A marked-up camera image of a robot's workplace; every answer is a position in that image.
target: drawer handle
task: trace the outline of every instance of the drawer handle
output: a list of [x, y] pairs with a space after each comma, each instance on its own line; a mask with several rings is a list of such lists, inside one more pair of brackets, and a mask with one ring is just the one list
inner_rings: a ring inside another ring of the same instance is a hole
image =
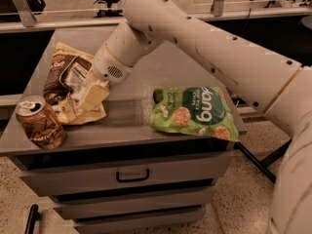
[[116, 179], [120, 183], [131, 183], [131, 182], [139, 182], [139, 181], [144, 181], [149, 178], [149, 169], [146, 169], [146, 175], [144, 177], [138, 177], [138, 178], [129, 178], [129, 179], [124, 179], [120, 178], [120, 173], [116, 173]]

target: desk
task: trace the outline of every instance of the desk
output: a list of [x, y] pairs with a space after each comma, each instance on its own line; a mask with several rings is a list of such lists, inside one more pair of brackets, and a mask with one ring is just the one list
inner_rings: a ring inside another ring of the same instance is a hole
[[[56, 30], [23, 97], [42, 95], [56, 42], [94, 55], [115, 25]], [[133, 74], [111, 89], [108, 116], [66, 126], [65, 143], [53, 150], [32, 144], [15, 115], [0, 139], [0, 155], [20, 169], [39, 196], [49, 196], [79, 233], [101, 233], [200, 219], [215, 182], [231, 161], [233, 143], [202, 136], [159, 133], [148, 127], [157, 87], [222, 84], [166, 42], [144, 57]], [[232, 107], [240, 134], [246, 131]]]

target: gray drawer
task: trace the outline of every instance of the gray drawer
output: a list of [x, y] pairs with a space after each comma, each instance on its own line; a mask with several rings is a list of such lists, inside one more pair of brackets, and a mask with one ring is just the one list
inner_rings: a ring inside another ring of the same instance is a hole
[[39, 196], [217, 178], [225, 173], [231, 154], [201, 153], [35, 170], [23, 172], [20, 178]]
[[75, 229], [80, 234], [100, 234], [105, 232], [139, 229], [173, 223], [191, 222], [200, 220], [203, 218], [204, 214], [204, 207], [194, 207], [184, 210], [150, 214], [134, 214], [110, 219], [85, 221], [78, 223]]
[[96, 198], [58, 204], [54, 209], [64, 219], [122, 215], [210, 203], [215, 187], [195, 187], [168, 191]]

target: aluminum can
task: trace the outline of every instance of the aluminum can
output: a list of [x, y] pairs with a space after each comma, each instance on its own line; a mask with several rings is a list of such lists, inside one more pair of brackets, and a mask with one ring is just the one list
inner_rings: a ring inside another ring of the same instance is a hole
[[43, 97], [31, 96], [21, 100], [16, 116], [27, 137], [40, 148], [53, 149], [64, 142], [66, 132]]

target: green bag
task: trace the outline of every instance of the green bag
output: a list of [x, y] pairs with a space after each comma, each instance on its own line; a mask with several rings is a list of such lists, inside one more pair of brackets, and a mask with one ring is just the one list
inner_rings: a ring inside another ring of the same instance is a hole
[[238, 141], [231, 109], [218, 87], [164, 88], [153, 93], [157, 103], [149, 125], [158, 131]]

